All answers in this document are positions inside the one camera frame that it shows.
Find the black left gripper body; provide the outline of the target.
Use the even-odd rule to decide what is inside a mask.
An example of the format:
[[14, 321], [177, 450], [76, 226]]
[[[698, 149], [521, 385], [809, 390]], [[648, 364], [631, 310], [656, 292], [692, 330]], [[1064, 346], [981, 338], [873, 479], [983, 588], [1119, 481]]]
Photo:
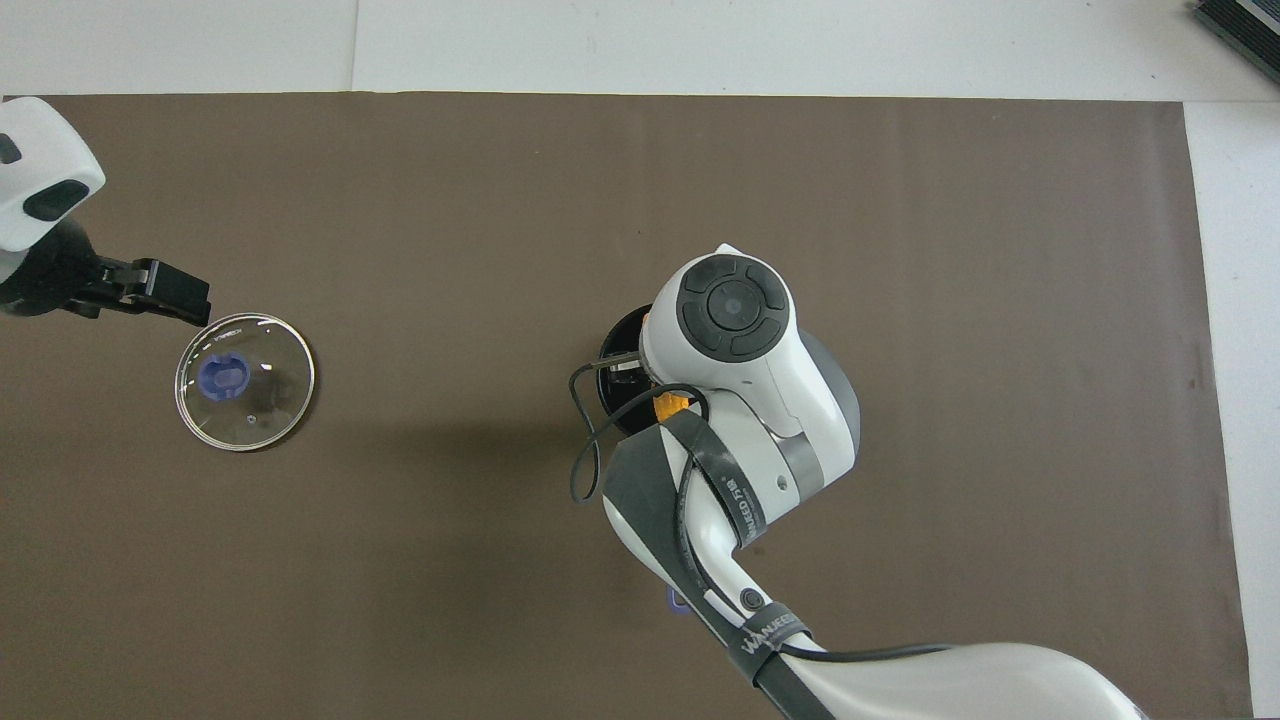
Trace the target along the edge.
[[68, 310], [96, 319], [100, 310], [77, 295], [101, 277], [99, 256], [76, 220], [56, 223], [32, 245], [1, 284], [1, 310], [13, 316], [38, 316]]

